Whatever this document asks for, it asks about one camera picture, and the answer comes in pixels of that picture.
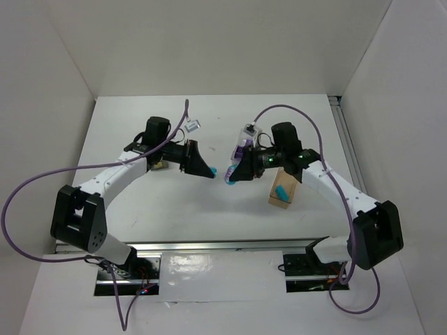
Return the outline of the purple sloped lego brick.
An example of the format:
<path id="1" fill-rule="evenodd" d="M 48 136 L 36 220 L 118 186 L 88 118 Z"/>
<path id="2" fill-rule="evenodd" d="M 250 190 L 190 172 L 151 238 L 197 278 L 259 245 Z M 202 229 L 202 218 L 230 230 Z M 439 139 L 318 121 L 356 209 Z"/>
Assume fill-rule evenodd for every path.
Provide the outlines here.
<path id="1" fill-rule="evenodd" d="M 236 147 L 234 157 L 239 159 L 243 156 L 244 148 L 243 147 Z"/>

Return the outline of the teal lego figure piece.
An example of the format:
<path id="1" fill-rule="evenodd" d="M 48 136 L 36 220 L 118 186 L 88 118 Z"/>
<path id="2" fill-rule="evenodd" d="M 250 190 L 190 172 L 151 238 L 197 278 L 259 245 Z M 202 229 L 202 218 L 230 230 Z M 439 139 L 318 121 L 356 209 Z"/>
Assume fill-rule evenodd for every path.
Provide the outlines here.
<path id="1" fill-rule="evenodd" d="M 233 171 L 235 170 L 237 166 L 236 165 L 231 165 L 225 172 L 225 175 L 223 177 L 223 180 L 228 184 L 228 185 L 234 185 L 235 182 L 230 180 L 230 177 L 233 173 Z"/>

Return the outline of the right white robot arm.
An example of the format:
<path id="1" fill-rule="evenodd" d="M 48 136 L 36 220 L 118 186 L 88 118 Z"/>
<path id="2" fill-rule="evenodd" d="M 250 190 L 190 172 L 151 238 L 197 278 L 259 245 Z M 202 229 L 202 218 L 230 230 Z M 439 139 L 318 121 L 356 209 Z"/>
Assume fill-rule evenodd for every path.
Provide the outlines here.
<path id="1" fill-rule="evenodd" d="M 325 237 L 308 246 L 318 262 L 353 261 L 364 270 L 396 254 L 404 247 L 400 215 L 391 201 L 379 202 L 333 171 L 322 156 L 305 149 L 290 122 L 275 124 L 270 147 L 258 142 L 261 129 L 247 124 L 240 131 L 233 152 L 233 165 L 226 181 L 252 181 L 270 168 L 282 168 L 296 181 L 316 191 L 335 208 L 345 212 L 350 225 L 348 237 Z"/>

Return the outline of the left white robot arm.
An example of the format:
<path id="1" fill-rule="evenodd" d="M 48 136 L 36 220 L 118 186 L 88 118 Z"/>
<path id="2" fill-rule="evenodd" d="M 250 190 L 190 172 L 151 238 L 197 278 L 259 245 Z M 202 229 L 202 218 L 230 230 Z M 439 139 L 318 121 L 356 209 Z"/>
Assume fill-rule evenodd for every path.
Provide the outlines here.
<path id="1" fill-rule="evenodd" d="M 201 157 L 198 143 L 170 141 L 169 131 L 168 119 L 150 117 L 145 130 L 124 148 L 116 166 L 79 186 L 62 187 L 57 193 L 51 236 L 105 259 L 124 278 L 151 271 L 151 264 L 139 258 L 134 247 L 108 232 L 106 209 L 127 186 L 161 161 L 178 164 L 185 174 L 214 178 L 215 170 Z"/>

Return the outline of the smoky grey plastic container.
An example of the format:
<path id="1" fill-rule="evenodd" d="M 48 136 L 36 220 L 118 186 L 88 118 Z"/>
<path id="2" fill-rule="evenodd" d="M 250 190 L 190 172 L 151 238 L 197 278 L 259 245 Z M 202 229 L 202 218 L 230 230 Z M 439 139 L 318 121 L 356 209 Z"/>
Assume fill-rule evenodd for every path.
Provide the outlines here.
<path id="1" fill-rule="evenodd" d="M 165 170 L 169 168 L 169 162 L 167 161 L 159 161 L 156 164 L 153 164 L 150 168 L 151 171 L 156 171 L 156 170 Z"/>

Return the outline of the orange tinted plastic container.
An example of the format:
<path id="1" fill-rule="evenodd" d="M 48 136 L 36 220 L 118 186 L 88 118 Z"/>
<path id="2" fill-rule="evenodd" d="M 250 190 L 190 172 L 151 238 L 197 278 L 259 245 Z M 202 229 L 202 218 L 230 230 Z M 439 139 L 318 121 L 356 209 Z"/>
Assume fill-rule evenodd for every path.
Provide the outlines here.
<path id="1" fill-rule="evenodd" d="M 268 203 L 282 209 L 288 209 L 293 202 L 298 180 L 284 171 L 282 167 L 277 170 Z"/>

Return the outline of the clear plastic container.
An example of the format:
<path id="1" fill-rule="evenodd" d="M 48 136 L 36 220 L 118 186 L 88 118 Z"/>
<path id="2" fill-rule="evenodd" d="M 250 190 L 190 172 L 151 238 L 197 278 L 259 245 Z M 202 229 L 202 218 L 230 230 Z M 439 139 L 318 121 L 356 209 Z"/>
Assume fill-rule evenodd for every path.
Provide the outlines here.
<path id="1" fill-rule="evenodd" d="M 230 158 L 230 165 L 237 165 L 242 160 L 244 149 L 246 147 L 260 147 L 258 136 L 261 132 L 262 129 L 253 124 L 246 124 L 242 127 L 238 135 L 237 144 Z"/>

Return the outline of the aluminium rail right side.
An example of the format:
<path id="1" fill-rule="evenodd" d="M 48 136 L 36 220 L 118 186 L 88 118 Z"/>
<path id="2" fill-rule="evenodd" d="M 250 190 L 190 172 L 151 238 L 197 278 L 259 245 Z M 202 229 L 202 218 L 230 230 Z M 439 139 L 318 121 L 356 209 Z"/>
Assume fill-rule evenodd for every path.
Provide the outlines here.
<path id="1" fill-rule="evenodd" d="M 349 169 L 349 177 L 341 177 L 340 172 L 338 174 L 333 172 L 332 175 L 336 179 L 343 193 L 342 209 L 344 209 L 344 205 L 347 205 L 350 213 L 350 226 L 354 228 L 354 220 L 359 217 L 359 213 L 363 214 L 375 209 L 378 200 L 368 196 L 366 192 L 360 165 L 342 112 L 340 103 L 341 98 L 337 96 L 328 96 L 328 100 Z"/>

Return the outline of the aluminium rail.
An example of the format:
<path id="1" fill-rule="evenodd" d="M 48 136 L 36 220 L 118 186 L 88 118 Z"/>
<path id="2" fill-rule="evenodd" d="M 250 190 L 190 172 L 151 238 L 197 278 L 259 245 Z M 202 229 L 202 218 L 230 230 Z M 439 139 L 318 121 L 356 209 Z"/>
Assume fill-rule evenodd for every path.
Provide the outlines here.
<path id="1" fill-rule="evenodd" d="M 321 238 L 310 239 L 262 239 L 262 240 L 237 240 L 237 241 L 165 241 L 134 243 L 130 246 L 137 251 L 147 253 L 162 252 L 196 252 L 196 251 L 254 251 L 267 249 L 292 249 L 305 248 Z"/>
<path id="2" fill-rule="evenodd" d="M 347 205 L 350 213 L 350 226 L 354 228 L 354 220 L 359 217 L 359 213 L 363 214 L 375 209 L 378 200 L 368 196 L 366 192 L 360 165 L 342 112 L 340 103 L 341 98 L 337 96 L 328 96 L 328 100 L 349 169 L 349 177 L 341 177 L 340 172 L 338 174 L 333 172 L 332 175 L 336 179 L 343 193 L 342 209 L 344 209 L 344 205 Z"/>

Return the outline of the aluminium rail front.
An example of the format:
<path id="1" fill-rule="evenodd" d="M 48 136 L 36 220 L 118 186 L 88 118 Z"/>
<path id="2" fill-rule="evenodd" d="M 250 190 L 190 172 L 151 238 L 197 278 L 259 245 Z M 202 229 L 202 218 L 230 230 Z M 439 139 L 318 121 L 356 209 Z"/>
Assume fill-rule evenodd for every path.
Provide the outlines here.
<path id="1" fill-rule="evenodd" d="M 262 240 L 237 240 L 237 241 L 165 241 L 134 243 L 130 246 L 137 251 L 147 253 L 162 252 L 196 252 L 196 251 L 254 251 L 267 249 L 292 249 L 305 248 L 321 238 L 310 239 L 262 239 Z"/>

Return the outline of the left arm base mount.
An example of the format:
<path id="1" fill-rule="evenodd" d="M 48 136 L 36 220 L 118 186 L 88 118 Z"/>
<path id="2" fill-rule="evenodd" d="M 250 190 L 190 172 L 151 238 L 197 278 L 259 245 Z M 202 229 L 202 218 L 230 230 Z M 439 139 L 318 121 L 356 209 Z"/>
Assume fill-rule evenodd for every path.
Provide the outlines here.
<path id="1" fill-rule="evenodd" d="M 119 296 L 133 296 L 142 290 L 142 296 L 159 294 L 159 276 L 161 268 L 161 255 L 149 254 L 142 257 L 145 260 L 143 266 L 139 266 L 132 274 L 126 273 L 117 265 L 111 264 L 115 275 Z M 85 260 L 87 264 L 96 267 L 96 280 L 94 296 L 111 297 L 115 295 L 113 277 L 108 266 L 98 260 Z"/>

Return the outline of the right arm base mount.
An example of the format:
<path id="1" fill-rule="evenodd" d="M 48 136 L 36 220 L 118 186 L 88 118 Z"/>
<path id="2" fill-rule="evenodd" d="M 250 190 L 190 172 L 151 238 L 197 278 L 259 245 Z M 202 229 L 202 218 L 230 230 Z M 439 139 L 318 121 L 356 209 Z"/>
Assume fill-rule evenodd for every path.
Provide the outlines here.
<path id="1" fill-rule="evenodd" d="M 323 292 L 332 284 L 335 290 L 349 290 L 348 285 L 338 282 L 339 276 L 346 277 L 339 262 L 324 264 L 304 253 L 283 254 L 277 269 L 285 275 L 287 293 Z"/>

